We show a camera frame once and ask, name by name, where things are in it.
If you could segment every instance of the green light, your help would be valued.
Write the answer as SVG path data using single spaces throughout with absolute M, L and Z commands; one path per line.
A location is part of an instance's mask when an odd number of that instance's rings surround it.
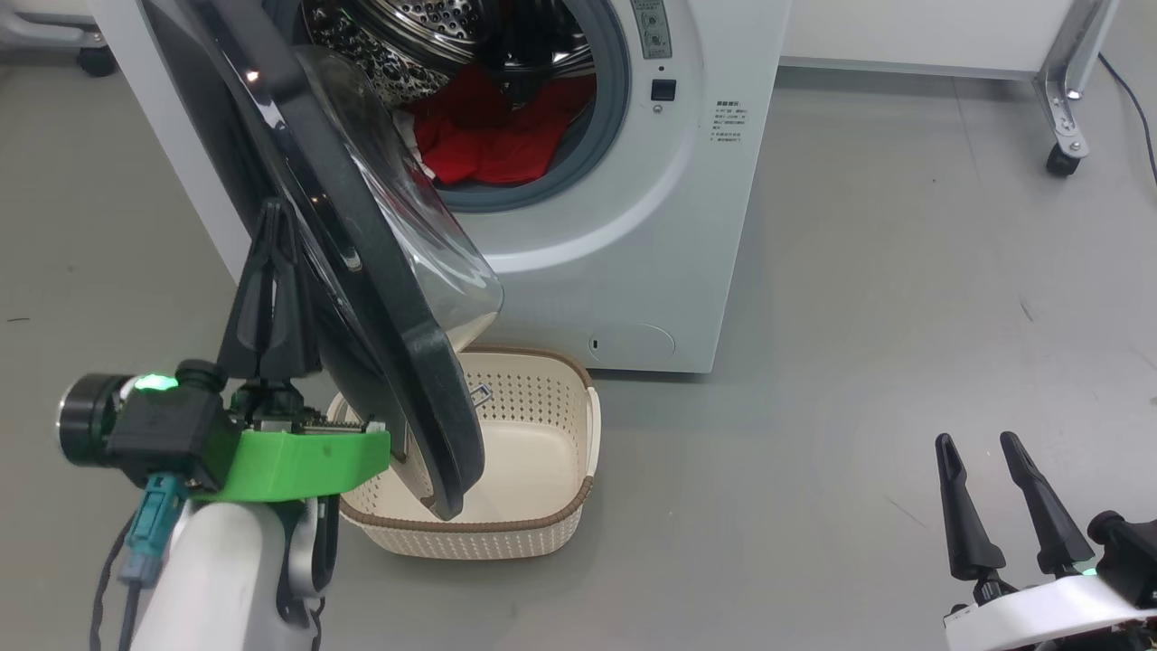
M 168 376 L 145 376 L 133 383 L 134 390 L 148 390 L 153 392 L 167 392 L 177 386 L 176 378 Z

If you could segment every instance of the green plastic mount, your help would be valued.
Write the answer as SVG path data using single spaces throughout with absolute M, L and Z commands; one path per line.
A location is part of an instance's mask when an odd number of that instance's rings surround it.
M 390 466 L 390 432 L 241 434 L 224 488 L 201 502 L 289 502 L 353 490 Z

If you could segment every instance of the laundry basket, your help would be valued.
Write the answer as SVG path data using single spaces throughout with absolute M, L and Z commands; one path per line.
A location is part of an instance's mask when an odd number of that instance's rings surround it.
M 521 349 L 469 349 L 466 384 L 479 405 L 486 471 L 462 515 L 437 520 L 393 468 L 341 496 L 341 516 L 406 556 L 485 561 L 543 556 L 574 535 L 598 464 L 602 415 L 590 376 L 565 357 Z M 332 421 L 356 421 L 341 395 Z

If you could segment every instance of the cable connector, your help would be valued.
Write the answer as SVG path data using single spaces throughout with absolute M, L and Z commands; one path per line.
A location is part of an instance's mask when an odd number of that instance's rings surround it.
M 187 500 L 189 489 L 177 475 L 149 475 L 125 541 L 130 550 L 128 561 L 120 568 L 117 580 L 125 585 L 137 584 L 146 590 L 156 586 L 164 562 L 164 549 Z

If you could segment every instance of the caster wheel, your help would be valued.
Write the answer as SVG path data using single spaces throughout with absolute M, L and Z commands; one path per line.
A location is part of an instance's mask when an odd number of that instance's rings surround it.
M 117 72 L 117 60 L 112 58 L 112 50 L 108 45 L 81 50 L 76 54 L 76 65 L 89 76 L 109 76 Z
M 1074 158 L 1062 151 L 1060 145 L 1053 145 L 1053 150 L 1048 153 L 1048 160 L 1045 161 L 1045 169 L 1053 176 L 1073 176 L 1078 164 L 1081 164 L 1081 158 Z

